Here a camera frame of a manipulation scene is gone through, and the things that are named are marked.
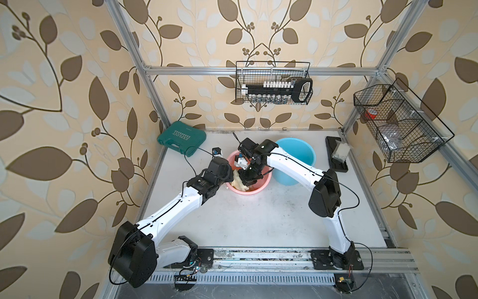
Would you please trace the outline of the green plastic tool case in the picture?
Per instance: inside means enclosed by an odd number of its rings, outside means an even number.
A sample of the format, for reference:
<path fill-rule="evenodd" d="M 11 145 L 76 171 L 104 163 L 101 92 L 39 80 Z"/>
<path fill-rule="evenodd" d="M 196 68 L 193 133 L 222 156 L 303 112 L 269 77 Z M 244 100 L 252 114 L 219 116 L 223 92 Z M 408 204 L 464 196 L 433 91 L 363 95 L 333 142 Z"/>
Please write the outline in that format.
<path fill-rule="evenodd" d="M 206 138 L 204 131 L 176 121 L 158 136 L 157 141 L 186 157 L 191 157 Z"/>

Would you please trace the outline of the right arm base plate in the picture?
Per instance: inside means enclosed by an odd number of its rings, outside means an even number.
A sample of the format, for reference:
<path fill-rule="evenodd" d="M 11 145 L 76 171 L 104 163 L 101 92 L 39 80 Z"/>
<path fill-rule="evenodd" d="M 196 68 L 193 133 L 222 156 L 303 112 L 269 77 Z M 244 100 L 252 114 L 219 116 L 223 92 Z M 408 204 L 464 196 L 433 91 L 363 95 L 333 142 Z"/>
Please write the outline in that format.
<path fill-rule="evenodd" d="M 355 249 L 340 254 L 332 249 L 311 250 L 314 270 L 363 270 L 365 269 L 359 252 Z"/>

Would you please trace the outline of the blue plastic bucket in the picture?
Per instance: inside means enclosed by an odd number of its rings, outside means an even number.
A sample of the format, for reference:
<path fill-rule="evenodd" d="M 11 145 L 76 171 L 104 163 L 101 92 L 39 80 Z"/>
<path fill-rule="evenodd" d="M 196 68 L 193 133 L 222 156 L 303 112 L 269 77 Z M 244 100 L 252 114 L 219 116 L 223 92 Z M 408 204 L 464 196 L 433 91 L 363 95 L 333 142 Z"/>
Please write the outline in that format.
<path fill-rule="evenodd" d="M 277 140 L 276 143 L 279 145 L 279 147 L 294 156 L 296 159 L 310 166 L 314 166 L 316 162 L 315 151 L 313 150 L 312 146 L 305 141 L 297 138 L 282 138 Z M 282 171 L 274 170 L 272 173 L 273 178 L 284 186 L 294 186 L 295 184 L 298 184 L 296 180 Z"/>

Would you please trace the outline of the black socket set holder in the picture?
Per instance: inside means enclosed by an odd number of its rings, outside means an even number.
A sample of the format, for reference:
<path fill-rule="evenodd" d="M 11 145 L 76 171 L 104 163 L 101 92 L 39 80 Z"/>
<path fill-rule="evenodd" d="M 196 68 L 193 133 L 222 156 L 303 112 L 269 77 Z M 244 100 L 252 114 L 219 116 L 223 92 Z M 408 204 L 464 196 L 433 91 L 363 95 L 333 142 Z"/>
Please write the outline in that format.
<path fill-rule="evenodd" d="M 239 95 L 251 103 L 275 105 L 307 105 L 313 95 L 311 78 L 292 81 L 264 81 L 262 84 L 242 84 Z"/>

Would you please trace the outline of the pink plastic bucket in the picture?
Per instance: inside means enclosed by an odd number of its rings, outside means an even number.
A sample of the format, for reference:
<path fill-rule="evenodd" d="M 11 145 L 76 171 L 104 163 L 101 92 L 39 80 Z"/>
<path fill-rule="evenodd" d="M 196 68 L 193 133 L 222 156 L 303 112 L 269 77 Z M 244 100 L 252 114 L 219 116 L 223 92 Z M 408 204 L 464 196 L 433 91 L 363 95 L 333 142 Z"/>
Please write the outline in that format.
<path fill-rule="evenodd" d="M 238 150 L 236 150 L 233 153 L 231 153 L 229 155 L 229 157 L 227 158 L 227 160 L 229 162 L 229 165 L 231 166 L 231 168 L 233 170 L 239 169 L 239 167 L 236 167 L 234 165 L 235 157 L 236 157 L 236 155 L 239 155 L 239 154 L 240 154 L 240 152 Z M 264 174 L 264 177 L 259 179 L 257 181 L 257 183 L 255 183 L 254 185 L 250 186 L 250 189 L 247 190 L 247 191 L 237 190 L 230 183 L 225 183 L 225 185 L 233 193 L 236 193 L 236 194 L 239 194 L 239 195 L 242 195 L 242 196 L 252 196 L 252 195 L 255 195 L 255 194 L 258 194 L 258 193 L 262 192 L 267 187 L 269 182 L 271 181 L 271 178 L 272 178 L 271 168 L 269 168 L 268 166 L 265 167 L 263 169 L 263 174 Z"/>

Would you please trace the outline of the yellow cloth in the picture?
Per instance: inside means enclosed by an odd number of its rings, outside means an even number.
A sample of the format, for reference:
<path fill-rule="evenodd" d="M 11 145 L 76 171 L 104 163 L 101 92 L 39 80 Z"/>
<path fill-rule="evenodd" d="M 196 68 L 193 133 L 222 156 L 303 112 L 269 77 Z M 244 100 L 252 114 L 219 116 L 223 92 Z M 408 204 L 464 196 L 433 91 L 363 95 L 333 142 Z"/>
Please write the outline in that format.
<path fill-rule="evenodd" d="M 247 191 L 250 190 L 250 188 L 248 186 L 245 186 L 242 183 L 242 180 L 240 179 L 239 172 L 238 172 L 237 169 L 234 169 L 233 176 L 234 176 L 234 179 L 230 184 L 234 189 L 236 189 L 238 191 L 241 191 L 241 192 L 247 192 Z"/>

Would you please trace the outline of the black tray with plastic bag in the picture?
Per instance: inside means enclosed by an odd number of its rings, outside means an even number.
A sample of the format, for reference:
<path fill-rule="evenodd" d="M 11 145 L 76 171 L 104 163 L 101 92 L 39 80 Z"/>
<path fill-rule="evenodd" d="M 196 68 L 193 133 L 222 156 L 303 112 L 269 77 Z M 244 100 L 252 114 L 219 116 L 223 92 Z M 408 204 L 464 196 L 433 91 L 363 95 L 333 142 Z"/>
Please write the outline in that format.
<path fill-rule="evenodd" d="M 349 167 L 346 160 L 351 147 L 339 137 L 326 137 L 326 149 L 329 167 L 335 172 L 347 173 Z"/>

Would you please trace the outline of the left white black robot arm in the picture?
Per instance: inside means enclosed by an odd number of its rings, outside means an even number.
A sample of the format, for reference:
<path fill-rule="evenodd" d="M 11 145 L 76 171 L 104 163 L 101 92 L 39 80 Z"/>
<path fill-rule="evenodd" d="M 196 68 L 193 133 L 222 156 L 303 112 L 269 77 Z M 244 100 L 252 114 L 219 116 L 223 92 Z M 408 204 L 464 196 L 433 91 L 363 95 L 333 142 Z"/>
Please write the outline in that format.
<path fill-rule="evenodd" d="M 182 191 L 162 209 L 136 224 L 126 221 L 119 227 L 108 258 L 110 269 L 138 288 L 158 267 L 198 266 L 196 243 L 186 236 L 167 243 L 163 239 L 188 214 L 215 196 L 224 183 L 233 180 L 229 162 L 221 157 L 212 158 L 208 168 L 185 182 Z"/>

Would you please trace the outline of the silver foil bag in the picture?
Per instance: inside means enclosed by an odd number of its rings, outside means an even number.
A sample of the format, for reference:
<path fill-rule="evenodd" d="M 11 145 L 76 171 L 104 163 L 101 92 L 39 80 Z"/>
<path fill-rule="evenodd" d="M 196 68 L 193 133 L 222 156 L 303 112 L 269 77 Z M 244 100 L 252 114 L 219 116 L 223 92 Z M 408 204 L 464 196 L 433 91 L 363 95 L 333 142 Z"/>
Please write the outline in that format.
<path fill-rule="evenodd" d="M 396 124 L 386 124 L 378 127 L 378 130 L 390 150 L 397 150 L 402 147 L 402 135 Z"/>

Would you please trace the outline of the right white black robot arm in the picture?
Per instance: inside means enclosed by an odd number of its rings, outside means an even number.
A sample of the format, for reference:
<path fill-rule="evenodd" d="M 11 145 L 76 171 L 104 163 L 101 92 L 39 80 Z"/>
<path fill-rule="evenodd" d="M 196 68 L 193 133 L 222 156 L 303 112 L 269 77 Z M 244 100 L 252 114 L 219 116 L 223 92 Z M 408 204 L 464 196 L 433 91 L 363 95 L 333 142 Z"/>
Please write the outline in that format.
<path fill-rule="evenodd" d="M 316 169 L 296 159 L 268 139 L 257 144 L 246 138 L 240 142 L 238 150 L 248 161 L 248 166 L 239 170 L 243 185 L 256 183 L 263 177 L 263 169 L 267 166 L 287 174 L 310 190 L 308 206 L 315 215 L 323 218 L 329 238 L 329 256 L 326 263 L 336 269 L 348 268 L 353 262 L 356 247 L 347 237 L 342 225 L 339 212 L 341 189 L 336 172 L 332 169 Z"/>

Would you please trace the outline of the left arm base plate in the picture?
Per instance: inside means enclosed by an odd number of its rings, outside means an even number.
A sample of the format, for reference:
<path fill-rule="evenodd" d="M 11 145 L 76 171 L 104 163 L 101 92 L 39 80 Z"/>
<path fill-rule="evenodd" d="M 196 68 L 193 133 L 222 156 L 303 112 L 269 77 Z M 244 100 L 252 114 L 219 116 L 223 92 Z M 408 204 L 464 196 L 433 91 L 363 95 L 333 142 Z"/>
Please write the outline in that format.
<path fill-rule="evenodd" d="M 197 249 L 191 252 L 184 262 L 167 265 L 165 269 L 189 269 L 199 267 L 200 270 L 211 269 L 214 263 L 214 249 Z"/>

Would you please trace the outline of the aluminium front rail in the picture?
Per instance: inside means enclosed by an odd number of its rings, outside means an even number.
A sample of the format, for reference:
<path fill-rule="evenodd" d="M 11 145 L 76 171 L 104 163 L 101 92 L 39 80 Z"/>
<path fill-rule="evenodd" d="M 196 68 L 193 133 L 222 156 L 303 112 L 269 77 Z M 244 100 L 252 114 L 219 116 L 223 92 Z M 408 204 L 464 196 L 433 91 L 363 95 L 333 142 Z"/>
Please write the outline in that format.
<path fill-rule="evenodd" d="M 215 247 L 211 269 L 236 272 L 293 272 L 314 270 L 311 250 L 285 248 L 239 248 Z M 365 269 L 363 270 L 315 270 L 328 273 L 357 272 L 377 274 L 409 274 L 419 271 L 411 253 L 405 249 L 359 248 Z"/>

